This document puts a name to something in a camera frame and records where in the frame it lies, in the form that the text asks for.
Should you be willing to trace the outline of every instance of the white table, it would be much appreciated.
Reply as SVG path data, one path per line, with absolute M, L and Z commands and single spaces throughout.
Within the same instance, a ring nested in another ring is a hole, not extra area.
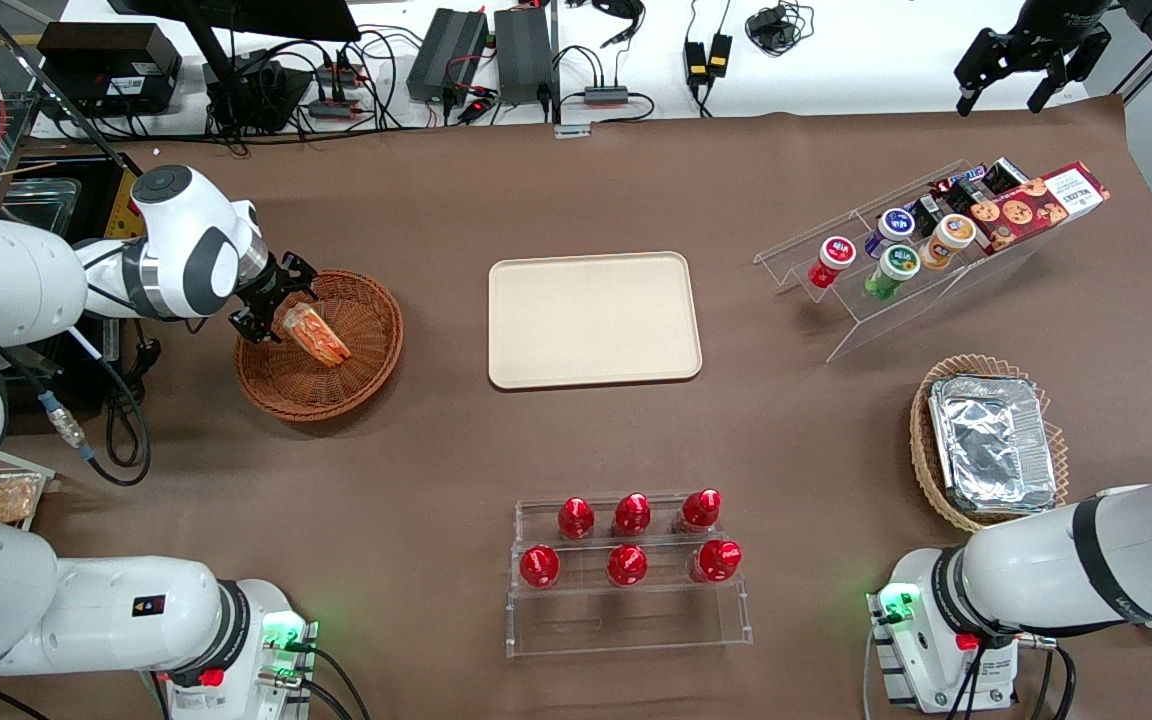
M 1023 0 L 817 0 L 814 5 L 814 36 L 788 51 L 781 58 L 768 58 L 745 37 L 744 23 L 768 0 L 732 0 L 723 30 L 733 37 L 730 71 L 718 81 L 708 109 L 718 118 L 750 118 L 767 113 L 799 115 L 859 114 L 859 113 L 929 113 L 953 111 L 958 99 L 954 67 L 964 50 L 983 26 L 1000 32 L 1011 26 Z M 631 92 L 649 94 L 655 100 L 652 118 L 696 118 L 695 101 L 682 78 L 682 41 L 690 8 L 685 0 L 645 0 L 646 17 L 634 44 L 621 60 L 621 83 Z M 453 8 L 477 10 L 480 0 L 410 0 L 406 3 L 353 5 L 353 16 L 359 23 L 396 24 L 411 28 L 424 36 L 434 9 Z M 488 0 L 488 23 L 493 10 L 508 8 L 509 0 Z M 698 0 L 692 40 L 705 41 L 717 30 L 723 12 L 723 0 Z M 626 20 L 608 17 L 585 5 L 582 8 L 559 8 L 558 47 L 585 45 L 594 50 L 612 82 L 614 58 L 623 45 L 599 50 L 608 37 L 626 28 Z M 177 92 L 172 108 L 154 118 L 143 118 L 149 132 L 154 135 L 183 135 L 202 132 L 207 106 L 202 81 L 202 54 L 183 24 L 172 20 L 118 15 L 105 0 L 70 0 L 63 20 L 73 22 L 157 22 L 170 38 L 184 63 L 180 70 Z M 229 47 L 229 32 L 218 29 L 215 37 L 221 46 Z M 262 50 L 282 38 L 237 33 L 234 38 L 238 53 Z M 324 44 L 334 53 L 339 44 Z M 412 103 L 407 96 L 407 70 L 416 50 L 403 41 L 393 41 L 397 54 L 397 90 L 394 92 L 392 113 L 399 122 L 424 126 L 429 108 L 424 103 Z M 380 46 L 374 46 L 376 53 Z M 308 58 L 319 59 L 316 50 L 301 46 Z M 308 69 L 302 60 L 279 58 L 294 69 Z M 371 61 L 381 91 L 388 91 L 388 63 Z M 562 92 L 582 90 L 589 82 L 589 63 L 579 53 L 568 53 L 562 62 Z M 1039 78 L 1036 73 L 1021 74 L 988 88 L 977 104 L 978 111 L 1024 108 L 1030 92 Z M 476 74 L 475 82 L 493 88 L 497 73 L 492 63 Z M 1059 105 L 1087 97 L 1081 85 L 1070 85 L 1052 97 L 1051 105 Z M 579 99 L 563 106 L 564 123 L 585 123 L 599 118 L 636 114 L 635 108 L 589 109 Z M 540 122 L 539 105 L 524 105 L 503 111 L 498 123 Z M 124 128 L 122 119 L 112 124 Z M 488 120 L 479 120 L 485 124 Z M 65 123 L 73 135 L 73 123 Z M 340 123 L 320 122 L 317 129 L 339 129 Z M 60 137 L 46 118 L 38 120 L 36 137 Z

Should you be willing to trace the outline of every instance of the clear acrylic stand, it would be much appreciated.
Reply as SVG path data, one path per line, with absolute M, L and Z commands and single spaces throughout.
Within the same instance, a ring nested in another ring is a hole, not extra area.
M 563 501 L 520 502 L 515 511 L 515 543 L 509 553 L 506 601 L 506 655 L 664 647 L 751 644 L 744 574 L 722 584 L 700 584 L 687 566 L 692 553 L 721 530 L 674 535 L 669 526 L 685 493 L 649 495 L 652 525 L 635 538 L 612 537 L 612 514 L 621 497 L 586 498 L 594 509 L 594 532 L 568 541 L 558 532 Z M 646 553 L 647 575 L 635 588 L 616 588 L 607 579 L 607 559 L 623 541 Z M 561 570 L 553 588 L 531 588 L 518 575 L 518 560 L 535 544 L 558 553 Z
M 831 363 L 855 348 L 876 340 L 884 333 L 909 323 L 916 316 L 941 304 L 943 300 L 958 295 L 961 291 L 968 290 L 969 287 L 978 286 L 987 278 L 1002 278 L 1010 274 L 1030 256 L 1041 250 L 1051 241 L 1053 234 L 1064 227 L 1060 225 L 1041 236 L 1007 247 L 1001 252 L 993 255 L 985 255 L 982 247 L 973 243 L 965 250 L 955 253 L 947 268 L 920 270 L 911 281 L 900 287 L 894 300 L 873 300 L 865 291 L 864 283 L 865 278 L 873 273 L 877 263 L 864 252 L 864 241 L 873 232 L 874 220 L 884 210 L 900 209 L 910 202 L 918 200 L 929 191 L 929 184 L 940 181 L 940 179 L 956 176 L 956 174 L 964 173 L 972 167 L 967 160 L 946 165 L 940 170 L 755 256 L 755 265 L 763 265 L 764 268 L 767 268 L 767 272 L 776 281 L 779 291 L 787 291 L 801 286 L 813 302 L 819 304 L 826 300 L 836 301 L 850 316 L 850 331 L 847 331 L 846 336 L 838 342 L 838 347 L 829 354 L 826 363 Z M 980 183 L 977 183 L 977 187 L 987 197 L 995 196 L 987 187 Z M 854 242 L 858 258 L 850 268 L 838 275 L 833 285 L 828 288 L 819 288 L 808 281 L 808 271 L 817 260 L 820 243 L 832 236 L 847 237 Z M 923 242 L 925 241 L 915 242 L 914 245 L 922 245 Z

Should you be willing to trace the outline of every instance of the brown table surface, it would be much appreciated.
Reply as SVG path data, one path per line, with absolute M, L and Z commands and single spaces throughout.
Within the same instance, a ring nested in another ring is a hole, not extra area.
M 219 577 L 271 579 L 323 621 L 323 646 L 376 720 L 859 717 L 863 593 L 902 553 L 967 538 L 927 506 L 909 458 L 911 393 L 948 355 L 1005 357 L 1051 394 L 1073 498 L 1152 482 L 1152 196 L 1115 100 L 1037 118 L 598 126 L 585 141 L 553 141 L 544 127 L 394 132 L 245 160 L 150 147 L 132 151 L 143 167 L 191 164 L 255 200 L 275 252 L 389 287 L 403 357 L 365 410 L 293 427 L 244 400 L 223 318 L 197 338 L 151 325 L 165 346 L 147 376 L 154 471 L 115 488 L 54 437 L 9 438 L 7 450 L 65 475 L 36 528 L 63 556 L 180 556 Z M 824 365 L 843 328 L 812 323 L 803 291 L 774 295 L 755 252 L 941 165 L 999 156 L 1032 172 L 1084 160 L 1114 199 L 1006 293 Z M 698 377 L 492 387 L 493 263 L 647 250 L 690 263 Z M 515 501 L 704 486 L 722 490 L 723 523 L 744 543 L 752 646 L 506 659 Z M 1074 719 L 1152 717 L 1152 632 L 1116 628 L 1068 646 Z M 1043 662 L 1021 665 L 1021 705 L 992 717 L 1028 717 Z M 157 714 L 131 673 L 0 683 L 56 720 Z M 886 706 L 878 680 L 872 692 L 878 717 L 916 717 Z M 15 715 L 0 705 L 0 717 Z

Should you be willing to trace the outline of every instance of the round wicker basket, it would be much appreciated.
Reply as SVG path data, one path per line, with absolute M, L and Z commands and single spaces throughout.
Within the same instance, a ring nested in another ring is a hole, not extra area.
M 923 495 L 927 497 L 927 501 L 940 511 L 942 518 L 954 523 L 955 528 L 973 533 L 980 528 L 1005 523 L 1007 520 L 1018 518 L 1020 515 L 982 515 L 977 511 L 962 511 L 945 495 L 945 475 L 941 471 L 940 452 L 937 450 L 937 431 L 932 429 L 932 414 L 927 408 L 927 393 L 937 378 L 960 373 L 1024 379 L 1029 379 L 1029 376 L 1021 373 L 1020 367 L 1007 363 L 1006 359 L 984 355 L 955 355 L 937 363 L 914 393 L 914 404 L 909 411 L 909 447 L 910 455 L 914 456 L 914 477 L 918 478 Z M 1047 393 L 1044 393 L 1043 388 L 1037 391 L 1038 404 L 1046 412 Z M 1064 446 L 1064 438 L 1061 437 L 1061 430 L 1056 425 L 1044 420 L 1043 430 L 1047 433 L 1052 470 L 1056 475 L 1056 506 L 1064 505 L 1064 497 L 1069 495 L 1069 462 L 1066 458 L 1069 448 Z
M 290 338 L 259 344 L 240 338 L 234 347 L 244 395 L 282 420 L 326 420 L 364 404 L 393 373 L 402 351 L 403 316 L 380 283 L 348 270 L 324 270 L 314 278 L 314 293 L 317 301 L 304 291 L 283 301 L 274 314 L 275 333 L 285 338 L 285 311 L 306 302 L 349 348 L 351 357 L 343 364 L 326 367 Z

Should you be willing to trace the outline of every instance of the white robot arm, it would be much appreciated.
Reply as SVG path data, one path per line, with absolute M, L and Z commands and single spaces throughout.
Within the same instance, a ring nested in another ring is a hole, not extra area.
M 276 719 L 305 620 L 264 579 L 170 558 L 56 559 L 0 525 L 0 675 L 154 670 L 173 720 Z
M 289 293 L 311 293 L 314 268 L 291 252 L 282 263 L 274 259 L 250 200 L 229 202 L 183 165 L 143 174 L 132 199 L 147 229 L 134 241 L 96 240 L 70 249 L 55 234 L 0 220 L 0 350 L 69 331 L 83 313 L 205 318 L 234 295 L 244 304 L 230 314 L 238 333 L 252 342 L 276 341 L 270 331 L 274 311 Z M 90 461 L 77 424 L 41 388 L 40 399 L 61 434 Z M 5 424 L 0 377 L 0 442 Z
M 1152 626 L 1152 484 L 993 525 L 965 546 L 910 552 L 870 609 L 899 662 L 893 702 L 945 712 L 983 647 L 988 673 L 969 700 L 1009 706 L 1020 634 Z

